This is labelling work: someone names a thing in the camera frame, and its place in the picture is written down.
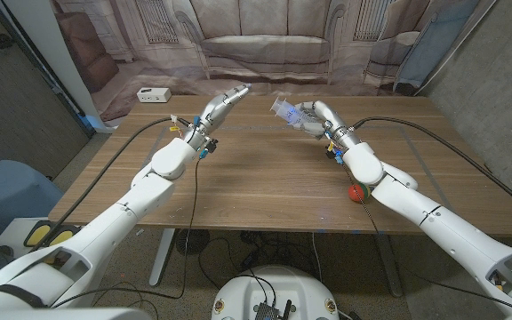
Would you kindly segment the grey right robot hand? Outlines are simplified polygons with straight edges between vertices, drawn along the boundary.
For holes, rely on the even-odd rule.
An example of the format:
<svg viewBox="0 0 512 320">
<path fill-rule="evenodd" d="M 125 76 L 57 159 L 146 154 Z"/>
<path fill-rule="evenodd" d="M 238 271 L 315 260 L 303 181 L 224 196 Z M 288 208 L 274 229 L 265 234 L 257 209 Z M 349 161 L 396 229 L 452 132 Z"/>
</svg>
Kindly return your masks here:
<svg viewBox="0 0 512 320">
<path fill-rule="evenodd" d="M 295 107 L 299 112 L 315 119 L 314 122 L 292 124 L 296 130 L 304 131 L 317 140 L 328 136 L 336 145 L 344 148 L 352 148 L 361 143 L 353 130 L 323 101 L 301 102 Z"/>
</svg>

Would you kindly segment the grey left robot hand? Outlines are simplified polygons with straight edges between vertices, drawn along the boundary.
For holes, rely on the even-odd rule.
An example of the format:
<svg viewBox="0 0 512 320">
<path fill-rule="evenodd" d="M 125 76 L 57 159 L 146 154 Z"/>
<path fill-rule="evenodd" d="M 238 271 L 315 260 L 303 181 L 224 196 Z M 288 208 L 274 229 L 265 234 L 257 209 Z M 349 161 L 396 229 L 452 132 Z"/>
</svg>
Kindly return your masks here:
<svg viewBox="0 0 512 320">
<path fill-rule="evenodd" d="M 215 96 L 207 103 L 201 115 L 194 120 L 191 131 L 184 136 L 184 141 L 193 149 L 200 149 L 209 135 L 224 122 L 231 109 L 249 93 L 251 88 L 251 84 L 240 84 Z"/>
</svg>

